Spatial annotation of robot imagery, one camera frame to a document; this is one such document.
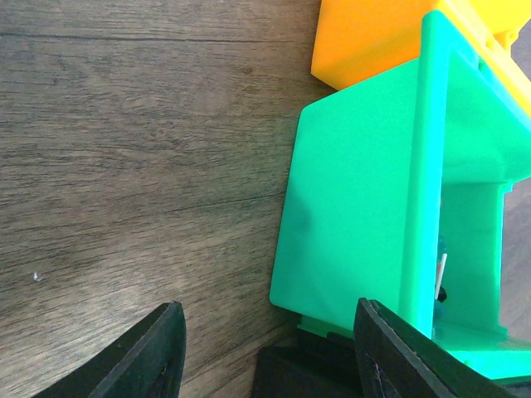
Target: wood grain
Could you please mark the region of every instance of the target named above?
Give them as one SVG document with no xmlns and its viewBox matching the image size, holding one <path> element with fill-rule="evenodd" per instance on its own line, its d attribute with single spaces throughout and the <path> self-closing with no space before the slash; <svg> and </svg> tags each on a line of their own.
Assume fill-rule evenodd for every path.
<svg viewBox="0 0 531 398">
<path fill-rule="evenodd" d="M 513 58 L 531 78 L 531 22 L 513 45 Z M 531 179 L 505 196 L 501 322 L 531 341 Z"/>
<path fill-rule="evenodd" d="M 312 42 L 319 0 L 3 0 L 4 36 Z"/>
<path fill-rule="evenodd" d="M 246 396 L 293 331 L 268 301 L 318 0 L 0 4 L 0 396 L 167 300 L 182 396 Z M 38 281 L 33 279 L 37 273 Z"/>
</svg>

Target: yellow plastic piece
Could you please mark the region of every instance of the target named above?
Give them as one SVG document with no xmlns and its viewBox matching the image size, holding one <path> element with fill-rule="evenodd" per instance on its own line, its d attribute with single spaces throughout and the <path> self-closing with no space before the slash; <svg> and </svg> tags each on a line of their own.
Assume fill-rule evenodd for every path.
<svg viewBox="0 0 531 398">
<path fill-rule="evenodd" d="M 312 75 L 337 90 L 417 58 L 421 20 L 440 10 L 531 115 L 531 82 L 510 47 L 531 0 L 322 0 Z"/>
</svg>

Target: green plastic block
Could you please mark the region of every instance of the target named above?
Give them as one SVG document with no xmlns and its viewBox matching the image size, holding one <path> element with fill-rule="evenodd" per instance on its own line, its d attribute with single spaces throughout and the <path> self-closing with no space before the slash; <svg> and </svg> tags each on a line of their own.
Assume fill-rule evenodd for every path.
<svg viewBox="0 0 531 398">
<path fill-rule="evenodd" d="M 488 377 L 531 374 L 531 345 L 470 344 L 478 331 L 508 341 L 499 325 L 503 200 L 530 175 L 531 120 L 430 12 L 418 59 L 303 110 L 270 300 L 325 334 L 315 328 L 352 330 L 358 299 L 377 299 L 431 337 L 441 233 L 448 299 L 434 340 L 445 347 L 445 334 L 460 336 L 448 351 Z M 510 366 L 518 351 L 529 365 L 500 371 L 474 354 L 493 347 L 496 361 Z"/>
</svg>

